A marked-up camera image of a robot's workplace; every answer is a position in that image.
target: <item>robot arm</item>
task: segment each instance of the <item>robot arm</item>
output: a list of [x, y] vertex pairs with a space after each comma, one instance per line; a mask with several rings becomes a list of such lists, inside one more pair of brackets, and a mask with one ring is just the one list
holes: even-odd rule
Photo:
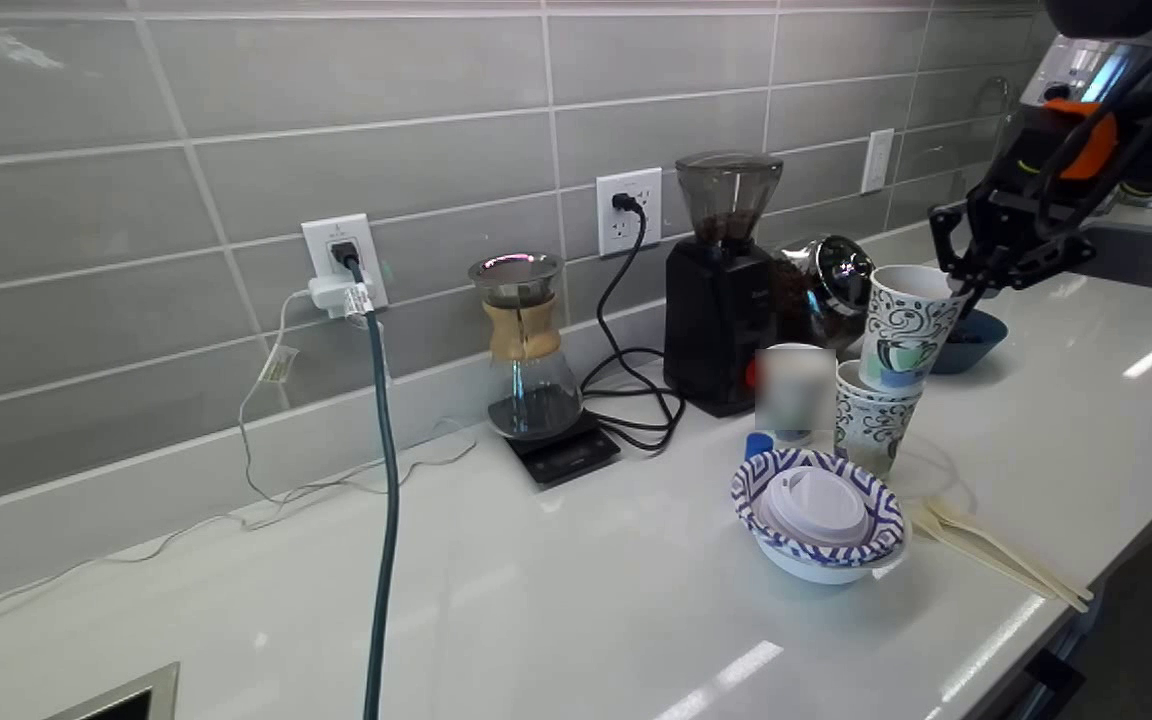
[[932, 210], [941, 270], [969, 308], [1087, 261], [1081, 224], [1105, 196], [1121, 181], [1152, 187], [1152, 0], [1049, 0], [1049, 16], [1066, 38], [1014, 142], [969, 199]]

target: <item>green cable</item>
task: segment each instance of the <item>green cable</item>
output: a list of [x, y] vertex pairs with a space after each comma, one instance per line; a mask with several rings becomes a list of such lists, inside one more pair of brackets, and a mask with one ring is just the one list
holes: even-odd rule
[[365, 720], [380, 720], [391, 557], [395, 557], [395, 540], [400, 540], [400, 455], [395, 455], [395, 443], [391, 443], [384, 323], [380, 323], [375, 314], [367, 314], [367, 346], [372, 346], [375, 430], [380, 430], [380, 455], [384, 455], [384, 546], [380, 546], [375, 606], [372, 606]]

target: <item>patterned bowl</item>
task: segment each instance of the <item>patterned bowl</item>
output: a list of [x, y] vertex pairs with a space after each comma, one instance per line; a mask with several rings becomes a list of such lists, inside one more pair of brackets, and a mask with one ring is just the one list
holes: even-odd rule
[[[760, 505], [765, 489], [789, 469], [826, 469], [850, 481], [863, 496], [863, 512], [871, 531], [862, 546], [813, 546], [776, 525], [776, 518]], [[871, 472], [850, 464], [845, 455], [817, 454], [817, 449], [776, 449], [750, 455], [733, 481], [733, 505], [745, 521], [758, 547], [786, 574], [808, 584], [851, 584], [869, 576], [878, 564], [896, 559], [903, 547], [903, 518], [896, 494], [878, 481]]]

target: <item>pour-over coffee maker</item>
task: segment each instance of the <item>pour-over coffee maker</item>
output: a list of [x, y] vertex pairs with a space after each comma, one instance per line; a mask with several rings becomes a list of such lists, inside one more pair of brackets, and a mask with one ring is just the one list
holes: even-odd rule
[[468, 270], [491, 322], [487, 422], [535, 483], [574, 481], [615, 455], [615, 443], [581, 414], [554, 293], [555, 273], [555, 261], [535, 254], [503, 254]]
[[664, 379], [713, 418], [765, 400], [760, 353], [776, 339], [772, 255], [752, 245], [786, 164], [705, 152], [676, 164], [698, 236], [664, 273]]

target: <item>glass carafe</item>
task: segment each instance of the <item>glass carafe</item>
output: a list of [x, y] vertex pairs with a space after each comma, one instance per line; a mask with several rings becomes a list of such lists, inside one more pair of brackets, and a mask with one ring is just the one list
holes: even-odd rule
[[564, 360], [560, 303], [554, 293], [555, 261], [503, 254], [468, 270], [491, 322], [496, 393], [487, 422], [510, 442], [547, 442], [576, 423], [581, 389]]

